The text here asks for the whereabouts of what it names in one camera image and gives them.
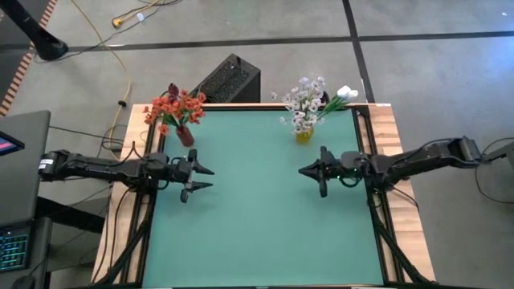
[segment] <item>red vase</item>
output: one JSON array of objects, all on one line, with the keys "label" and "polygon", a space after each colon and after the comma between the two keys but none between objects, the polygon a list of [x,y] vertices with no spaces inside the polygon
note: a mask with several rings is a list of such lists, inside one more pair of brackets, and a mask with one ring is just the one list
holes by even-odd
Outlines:
[{"label": "red vase", "polygon": [[178,139],[182,142],[185,147],[190,147],[194,144],[194,138],[191,134],[191,131],[187,128],[187,126],[182,125],[180,128],[176,129]]}]

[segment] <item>wooden table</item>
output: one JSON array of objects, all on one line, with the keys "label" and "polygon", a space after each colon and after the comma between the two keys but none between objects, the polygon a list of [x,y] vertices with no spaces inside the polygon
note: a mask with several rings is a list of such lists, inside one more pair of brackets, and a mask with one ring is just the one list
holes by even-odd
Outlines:
[{"label": "wooden table", "polygon": [[[148,125],[145,124],[145,114],[143,109],[145,105],[149,104],[134,104],[130,120],[128,121],[127,133],[124,139],[124,147],[121,152],[121,158],[125,158],[130,149],[132,143],[135,142],[136,150],[139,154],[143,154],[145,151],[145,140],[147,138]],[[217,106],[239,106],[241,104],[204,104],[205,107],[217,107]],[[252,106],[281,106],[282,104],[251,104]],[[378,153],[385,155],[392,155],[402,152],[402,144],[398,135],[398,129],[394,120],[393,109],[390,104],[368,104],[370,119],[373,127],[373,134],[375,136],[375,142],[377,145]],[[370,152],[369,140],[366,137],[366,128],[364,121],[360,121],[361,124],[361,135],[365,151]],[[155,133],[153,138],[152,148],[157,149],[159,135]],[[414,197],[414,193],[409,181],[400,181],[397,188],[403,192]],[[106,222],[108,224],[108,238],[107,243],[105,242],[106,227],[104,226],[104,232],[100,241],[98,249],[98,255],[96,256],[96,263],[93,272],[96,272],[100,267],[100,273],[96,280],[103,277],[109,267],[109,263],[114,263],[120,253],[127,245],[129,227],[132,221],[133,207],[136,200],[136,194],[128,194],[122,203],[120,203],[121,197],[127,189],[121,183],[116,183],[112,191],[112,199],[109,207],[109,214]],[[428,255],[428,249],[426,248],[425,235],[421,220],[419,219],[418,211],[412,204],[412,201],[403,197],[401,194],[395,193],[395,191],[388,193],[388,201],[390,206],[390,214],[393,220],[394,232],[398,245],[402,248],[403,252],[409,258],[409,260],[418,268],[419,272],[430,280],[434,280],[434,272],[430,262],[430,256]],[[139,222],[142,221],[145,211],[147,209],[147,200],[144,199],[141,205],[141,213]],[[114,212],[120,206],[118,213],[117,225],[116,225],[116,243],[114,244],[114,254],[111,255],[112,240],[114,236]],[[397,279],[394,273],[393,258],[387,245],[382,242],[384,247],[386,270],[391,281]],[[107,246],[103,263],[100,264],[102,255],[104,254],[104,248]],[[139,261],[139,253],[141,250],[141,242],[133,252],[130,270],[128,272],[128,281],[134,282],[137,274],[137,263]]]}]

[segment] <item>floor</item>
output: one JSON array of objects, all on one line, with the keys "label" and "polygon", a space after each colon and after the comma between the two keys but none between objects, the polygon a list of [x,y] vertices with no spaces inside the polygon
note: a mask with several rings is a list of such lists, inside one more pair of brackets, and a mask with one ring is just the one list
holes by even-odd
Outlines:
[{"label": "floor", "polygon": [[[76,0],[103,37],[110,19],[136,0]],[[22,0],[37,18],[41,2]],[[99,41],[68,0],[59,0],[47,29],[71,51]],[[130,104],[145,103],[170,82],[194,88],[230,53],[262,71],[261,100],[287,92],[303,75],[322,75],[334,94],[348,84],[359,102],[391,103],[406,150],[440,137],[469,136],[483,149],[514,135],[514,2],[509,0],[184,0],[164,6],[109,44],[134,80]],[[0,16],[0,97],[8,93],[28,40]],[[17,86],[9,115],[48,109],[55,126],[103,134],[123,96],[126,74],[108,51],[63,61],[32,61]],[[128,120],[129,109],[121,123]],[[123,129],[116,132],[122,137]],[[95,155],[89,136],[51,130],[47,149]],[[480,168],[483,190],[514,200],[506,161]],[[413,177],[437,280],[469,287],[514,287],[514,207],[479,194],[473,171],[440,169]],[[40,195],[72,204],[101,189],[101,181],[43,184]],[[102,208],[105,195],[81,204]],[[58,246],[76,234],[57,227]],[[98,236],[86,235],[55,256],[52,266],[93,260]],[[91,269],[53,274],[51,288],[83,285]]]}]

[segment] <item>black stand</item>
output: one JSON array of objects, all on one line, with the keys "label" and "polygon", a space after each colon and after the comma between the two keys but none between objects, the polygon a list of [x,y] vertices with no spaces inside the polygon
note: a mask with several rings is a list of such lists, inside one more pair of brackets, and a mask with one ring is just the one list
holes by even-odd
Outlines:
[{"label": "black stand", "polygon": [[102,234],[105,221],[104,218],[95,214],[62,205],[44,197],[38,197],[35,218],[41,217],[48,217],[55,223],[98,234]]},{"label": "black stand", "polygon": [[66,43],[44,30],[18,0],[0,0],[0,9],[32,40],[41,59],[55,60],[67,52]]}]

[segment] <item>bouquet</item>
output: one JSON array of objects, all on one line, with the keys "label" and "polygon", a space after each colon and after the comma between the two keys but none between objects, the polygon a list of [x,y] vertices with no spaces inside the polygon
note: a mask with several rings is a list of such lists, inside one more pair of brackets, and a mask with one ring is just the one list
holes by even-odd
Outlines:
[{"label": "bouquet", "polygon": [[200,124],[200,118],[205,116],[202,104],[206,101],[203,92],[192,96],[188,91],[178,91],[175,84],[170,84],[168,91],[161,97],[156,97],[152,102],[152,109],[145,107],[145,123],[152,124],[157,119],[162,119],[163,124],[159,125],[159,131],[167,135],[168,124],[177,128],[177,133],[186,129],[186,123]]},{"label": "bouquet", "polygon": [[[325,117],[330,112],[343,108],[358,95],[358,91],[344,86],[337,91],[336,96],[325,104],[323,110],[318,111],[322,105],[325,86],[324,78],[320,76],[317,80],[311,81],[307,77],[302,77],[300,84],[300,88],[293,88],[291,93],[286,94],[282,98],[286,109],[292,113],[292,118],[290,119],[294,127],[292,133],[297,136],[302,133],[310,133],[312,135],[314,124],[323,124]],[[275,99],[277,96],[276,93],[271,93],[272,99]],[[287,124],[288,121],[284,117],[280,117],[282,124]]]}]

